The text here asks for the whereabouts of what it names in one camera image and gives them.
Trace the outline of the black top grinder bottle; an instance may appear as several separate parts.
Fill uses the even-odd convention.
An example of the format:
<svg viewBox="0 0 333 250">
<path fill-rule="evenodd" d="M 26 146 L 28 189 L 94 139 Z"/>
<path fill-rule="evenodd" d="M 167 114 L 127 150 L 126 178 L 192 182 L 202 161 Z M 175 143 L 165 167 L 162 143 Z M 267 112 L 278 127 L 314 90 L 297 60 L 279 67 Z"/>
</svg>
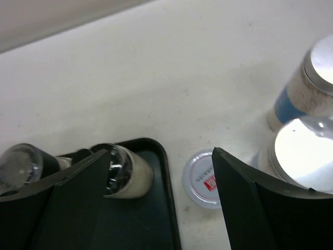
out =
<svg viewBox="0 0 333 250">
<path fill-rule="evenodd" d="M 102 149 L 111 154 L 104 198 L 140 198 L 150 190 L 154 172 L 147 161 L 117 144 L 101 143 L 90 148 L 94 153 Z"/>
</svg>

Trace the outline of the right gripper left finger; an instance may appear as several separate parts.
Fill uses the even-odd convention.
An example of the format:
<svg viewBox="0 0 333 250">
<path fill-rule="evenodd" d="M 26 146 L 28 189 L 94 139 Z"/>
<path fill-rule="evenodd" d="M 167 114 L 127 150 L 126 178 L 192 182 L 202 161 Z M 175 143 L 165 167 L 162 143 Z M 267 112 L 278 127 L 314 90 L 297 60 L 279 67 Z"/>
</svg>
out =
<svg viewBox="0 0 333 250">
<path fill-rule="evenodd" d="M 1 249 L 89 249 L 111 156 L 102 149 L 1 196 Z"/>
</svg>

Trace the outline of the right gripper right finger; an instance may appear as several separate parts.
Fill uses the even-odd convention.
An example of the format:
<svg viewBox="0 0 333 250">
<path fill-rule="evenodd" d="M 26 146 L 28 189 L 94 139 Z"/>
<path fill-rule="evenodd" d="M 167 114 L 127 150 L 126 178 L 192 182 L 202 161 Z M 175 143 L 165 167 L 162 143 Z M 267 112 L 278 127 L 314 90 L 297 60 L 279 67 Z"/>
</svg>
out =
<svg viewBox="0 0 333 250">
<path fill-rule="evenodd" d="M 222 148 L 212 152 L 232 249 L 332 249 L 332 195 L 261 172 Z"/>
</svg>

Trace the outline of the white lid jar red label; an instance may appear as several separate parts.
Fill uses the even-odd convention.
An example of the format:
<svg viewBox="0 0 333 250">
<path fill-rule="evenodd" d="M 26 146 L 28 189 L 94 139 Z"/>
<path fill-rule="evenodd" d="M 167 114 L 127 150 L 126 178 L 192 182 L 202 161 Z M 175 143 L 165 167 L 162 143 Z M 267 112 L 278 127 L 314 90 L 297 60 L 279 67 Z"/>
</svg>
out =
<svg viewBox="0 0 333 250">
<path fill-rule="evenodd" d="M 183 169 L 182 184 L 186 194 L 195 204 L 205 209 L 220 209 L 212 151 L 199 151 L 188 160 Z"/>
</svg>

